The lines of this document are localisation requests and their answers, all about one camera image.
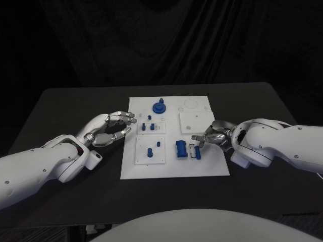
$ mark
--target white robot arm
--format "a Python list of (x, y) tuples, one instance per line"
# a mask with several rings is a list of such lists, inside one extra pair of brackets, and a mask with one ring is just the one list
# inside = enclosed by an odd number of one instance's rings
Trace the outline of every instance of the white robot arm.
[(233, 148), (230, 161), (242, 168), (251, 163), (268, 167), (278, 156), (297, 169), (323, 174), (323, 127), (291, 126), (264, 118), (238, 126), (216, 120), (205, 134), (192, 139), (200, 141), (199, 147), (212, 143), (225, 152)]
[(118, 111), (98, 115), (76, 136), (60, 135), (40, 148), (0, 158), (0, 209), (33, 195), (50, 179), (68, 182), (83, 166), (92, 170), (102, 160), (88, 146), (109, 145), (131, 128), (114, 134), (98, 134), (112, 125), (135, 123), (134, 114)]

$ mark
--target table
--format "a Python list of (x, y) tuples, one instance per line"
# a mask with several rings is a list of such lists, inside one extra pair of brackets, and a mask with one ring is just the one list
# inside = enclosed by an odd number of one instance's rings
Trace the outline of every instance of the table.
[[(295, 124), (267, 83), (47, 89), (17, 136), (10, 154), (40, 147), (60, 134), (75, 135), (101, 113), (127, 110), (128, 97), (207, 95), (216, 119), (241, 123), (268, 118)], [(230, 176), (119, 180), (124, 140), (95, 150), (104, 160), (62, 184), (50, 180), (39, 193), (0, 210), (1, 227), (121, 223), (151, 213), (190, 208), (262, 214), (323, 211), (323, 182), (277, 158), (268, 168)]]

